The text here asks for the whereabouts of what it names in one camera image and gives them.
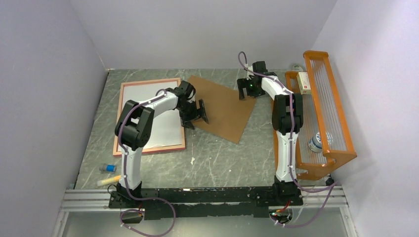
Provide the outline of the blue capped small bottle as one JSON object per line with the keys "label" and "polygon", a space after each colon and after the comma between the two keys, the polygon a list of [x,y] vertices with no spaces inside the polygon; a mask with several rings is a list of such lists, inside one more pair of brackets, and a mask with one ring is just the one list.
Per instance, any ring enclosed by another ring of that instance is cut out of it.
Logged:
{"label": "blue capped small bottle", "polygon": [[115,172],[117,170],[117,167],[112,164],[102,164],[99,166],[99,171],[101,172]]}

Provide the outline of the white blue can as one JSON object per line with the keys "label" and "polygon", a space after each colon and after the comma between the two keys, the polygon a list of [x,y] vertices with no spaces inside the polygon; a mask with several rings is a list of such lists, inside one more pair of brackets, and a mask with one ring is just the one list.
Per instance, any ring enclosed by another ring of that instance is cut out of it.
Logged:
{"label": "white blue can", "polygon": [[[327,143],[328,145],[331,145],[333,143],[333,137],[329,132],[326,132],[327,135]],[[311,151],[315,153],[322,153],[323,152],[323,146],[322,146],[322,140],[320,136],[320,132],[317,132],[308,142],[308,147]]]}

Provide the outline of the brown frame backing board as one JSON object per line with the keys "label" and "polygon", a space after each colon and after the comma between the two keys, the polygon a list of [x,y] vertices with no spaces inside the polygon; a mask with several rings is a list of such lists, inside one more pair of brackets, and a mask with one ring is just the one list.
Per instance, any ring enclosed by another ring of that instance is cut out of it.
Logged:
{"label": "brown frame backing board", "polygon": [[256,103],[255,98],[239,99],[239,92],[207,79],[191,76],[196,100],[203,99],[208,123],[193,122],[197,128],[238,144]]}

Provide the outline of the small white red box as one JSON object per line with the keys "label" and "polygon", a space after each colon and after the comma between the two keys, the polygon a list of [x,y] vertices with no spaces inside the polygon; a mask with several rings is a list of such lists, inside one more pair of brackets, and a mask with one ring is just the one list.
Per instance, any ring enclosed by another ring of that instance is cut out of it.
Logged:
{"label": "small white red box", "polygon": [[301,94],[312,93],[308,72],[298,72],[297,83]]}

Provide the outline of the yellow orange marker tube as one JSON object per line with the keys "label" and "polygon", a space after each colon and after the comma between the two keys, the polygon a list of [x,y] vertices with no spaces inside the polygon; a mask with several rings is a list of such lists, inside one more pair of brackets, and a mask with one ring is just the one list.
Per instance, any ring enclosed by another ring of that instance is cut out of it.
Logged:
{"label": "yellow orange marker tube", "polygon": [[119,182],[120,178],[121,178],[121,175],[117,175],[117,176],[114,176],[114,177],[109,177],[109,178],[106,178],[106,179],[103,179],[103,180],[99,180],[99,181],[97,181],[97,186],[101,187],[101,186],[106,186],[106,185],[111,185],[111,184],[117,183],[117,182]]}

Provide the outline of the orange wooden rack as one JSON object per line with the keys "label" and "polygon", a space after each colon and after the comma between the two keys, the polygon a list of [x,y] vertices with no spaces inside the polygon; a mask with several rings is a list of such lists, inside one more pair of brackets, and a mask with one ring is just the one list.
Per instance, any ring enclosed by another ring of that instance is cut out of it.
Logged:
{"label": "orange wooden rack", "polygon": [[[312,93],[302,95],[303,126],[298,134],[295,158],[296,179],[319,180],[357,157],[346,122],[329,55],[309,50],[303,54]],[[320,132],[323,152],[308,147],[309,140]],[[326,132],[333,137],[328,145]],[[278,161],[274,134],[275,166]]]}

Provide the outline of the white round wall object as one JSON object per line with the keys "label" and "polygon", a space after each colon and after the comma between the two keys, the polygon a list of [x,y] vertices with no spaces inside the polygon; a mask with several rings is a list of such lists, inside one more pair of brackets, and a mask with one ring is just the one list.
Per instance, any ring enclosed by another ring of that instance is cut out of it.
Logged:
{"label": "white round wall object", "polygon": [[295,72],[304,72],[305,71],[304,67],[301,66],[300,64],[292,64],[291,70],[295,71]]}

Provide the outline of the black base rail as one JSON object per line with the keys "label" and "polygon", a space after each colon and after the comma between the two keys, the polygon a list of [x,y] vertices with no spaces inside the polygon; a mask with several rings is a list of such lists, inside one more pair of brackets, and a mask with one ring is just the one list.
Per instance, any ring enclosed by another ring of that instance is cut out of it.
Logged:
{"label": "black base rail", "polygon": [[274,209],[302,206],[300,189],[273,186],[217,188],[142,188],[131,198],[118,187],[110,193],[110,209],[137,209],[145,220],[207,216],[264,218]]}

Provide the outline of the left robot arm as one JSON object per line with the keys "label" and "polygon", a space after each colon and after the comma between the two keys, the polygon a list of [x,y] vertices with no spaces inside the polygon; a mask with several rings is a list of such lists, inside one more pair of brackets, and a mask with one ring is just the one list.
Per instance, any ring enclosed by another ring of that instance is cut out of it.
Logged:
{"label": "left robot arm", "polygon": [[199,119],[208,123],[204,100],[197,100],[195,95],[195,87],[183,80],[178,87],[159,89],[154,97],[125,103],[115,135],[123,155],[117,193],[122,195],[122,201],[128,207],[138,206],[142,198],[141,156],[150,139],[154,119],[167,111],[178,110],[184,128],[194,129],[192,122]]}

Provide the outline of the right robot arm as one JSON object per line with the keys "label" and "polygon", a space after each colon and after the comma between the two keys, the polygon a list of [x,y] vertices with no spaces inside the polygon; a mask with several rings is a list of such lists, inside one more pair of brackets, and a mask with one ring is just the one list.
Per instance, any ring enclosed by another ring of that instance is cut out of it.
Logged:
{"label": "right robot arm", "polygon": [[252,65],[244,62],[241,66],[247,75],[237,80],[239,99],[267,94],[273,101],[271,123],[276,134],[278,161],[270,200],[278,205],[287,201],[301,204],[301,191],[295,180],[295,149],[303,125],[302,95],[287,89],[276,75],[267,71],[263,61]]}

